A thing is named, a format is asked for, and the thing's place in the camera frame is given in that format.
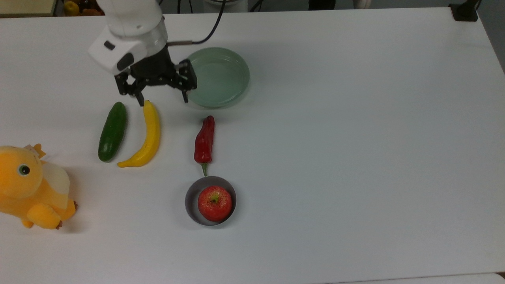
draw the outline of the banana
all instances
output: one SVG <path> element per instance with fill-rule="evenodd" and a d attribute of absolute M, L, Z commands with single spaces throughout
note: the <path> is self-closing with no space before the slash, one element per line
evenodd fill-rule
<path fill-rule="evenodd" d="M 119 162 L 118 167 L 120 168 L 141 167 L 147 164 L 155 156 L 160 146 L 161 127 L 158 112 L 150 101 L 145 101 L 143 108 L 147 130 L 144 144 L 130 159 Z"/>

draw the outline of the red chili pepper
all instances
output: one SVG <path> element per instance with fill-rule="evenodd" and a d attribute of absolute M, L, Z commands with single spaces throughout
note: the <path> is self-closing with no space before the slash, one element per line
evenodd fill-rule
<path fill-rule="evenodd" d="M 214 144 L 214 117 L 204 119 L 204 124 L 196 136 L 194 144 L 194 160 L 201 164 L 204 176 L 207 176 L 207 165 L 212 162 L 212 145 Z"/>

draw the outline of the plush toy eye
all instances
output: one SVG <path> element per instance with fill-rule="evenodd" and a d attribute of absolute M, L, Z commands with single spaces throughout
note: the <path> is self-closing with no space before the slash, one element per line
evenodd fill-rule
<path fill-rule="evenodd" d="M 18 167 L 18 173 L 22 176 L 25 176 L 30 173 L 30 168 L 25 164 L 21 164 Z"/>

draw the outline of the apple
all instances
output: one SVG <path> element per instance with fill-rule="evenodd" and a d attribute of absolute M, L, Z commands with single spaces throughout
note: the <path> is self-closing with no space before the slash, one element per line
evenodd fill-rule
<path fill-rule="evenodd" d="M 222 187 L 206 187 L 198 196 L 198 210 L 205 219 L 219 222 L 230 215 L 231 195 Z"/>

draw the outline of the black cable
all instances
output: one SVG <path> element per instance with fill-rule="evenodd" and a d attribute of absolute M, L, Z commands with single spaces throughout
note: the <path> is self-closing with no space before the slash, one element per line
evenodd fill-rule
<path fill-rule="evenodd" d="M 204 38 L 203 40 L 196 41 L 196 42 L 194 41 L 192 44 L 201 44 L 201 43 L 204 43 L 207 40 L 209 40 L 209 38 L 211 38 L 211 36 L 214 34 L 214 32 L 216 31 L 216 29 L 218 27 L 219 21 L 221 20 L 221 16 L 223 15 L 225 5 L 226 5 L 226 0 L 223 0 L 223 4 L 221 5 L 221 10 L 219 11 L 218 19 L 216 20 L 216 23 L 214 24 L 214 27 L 212 28 L 211 33 L 209 33 L 209 35 L 206 38 Z"/>
<path fill-rule="evenodd" d="M 167 46 L 201 44 L 201 43 L 204 43 L 207 40 L 209 40 L 209 38 L 211 38 L 211 36 L 216 31 L 216 28 L 218 27 L 219 21 L 221 20 L 221 16 L 223 15 L 223 12 L 224 12 L 225 5 L 226 5 L 226 0 L 223 0 L 223 4 L 221 5 L 221 10 L 219 11 L 218 19 L 216 20 L 216 23 L 214 24 L 214 27 L 212 28 L 211 33 L 209 33 L 209 35 L 206 38 L 204 38 L 203 40 L 200 40 L 200 41 L 192 41 L 192 40 L 172 41 L 172 42 L 168 42 Z"/>
<path fill-rule="evenodd" d="M 254 4 L 254 6 L 251 8 L 251 10 L 249 10 L 249 12 L 254 12 L 254 10 L 256 10 L 256 8 L 261 4 L 263 3 L 263 0 L 258 0 L 258 2 L 256 2 L 256 4 Z"/>

